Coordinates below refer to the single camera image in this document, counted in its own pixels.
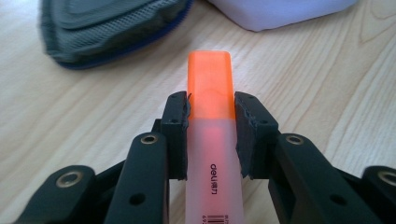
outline table surface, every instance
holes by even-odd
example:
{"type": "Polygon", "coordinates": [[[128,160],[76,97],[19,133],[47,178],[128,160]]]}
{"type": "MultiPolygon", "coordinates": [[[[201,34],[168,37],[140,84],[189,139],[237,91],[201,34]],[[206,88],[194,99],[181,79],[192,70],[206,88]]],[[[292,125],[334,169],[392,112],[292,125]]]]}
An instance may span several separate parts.
{"type": "MultiPolygon", "coordinates": [[[[83,71],[43,53],[38,17],[38,1],[0,3],[0,223],[15,220],[58,169],[82,164],[98,174],[123,161],[167,95],[186,90],[196,49],[229,51],[234,89],[257,96],[282,133],[310,138],[335,167],[357,176],[370,165],[396,168],[393,0],[259,33],[196,1],[167,37],[83,71]]],[[[242,185],[246,223],[277,223],[268,181],[242,185]]],[[[184,223],[184,188],[171,181],[171,223],[184,223]]]]}

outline highlighter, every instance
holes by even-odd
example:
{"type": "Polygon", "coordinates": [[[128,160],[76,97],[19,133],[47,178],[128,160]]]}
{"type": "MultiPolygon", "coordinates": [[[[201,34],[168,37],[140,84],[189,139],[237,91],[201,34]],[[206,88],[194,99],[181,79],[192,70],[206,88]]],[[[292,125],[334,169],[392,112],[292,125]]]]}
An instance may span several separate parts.
{"type": "Polygon", "coordinates": [[[188,70],[186,223],[243,224],[231,56],[194,51],[188,70]]]}

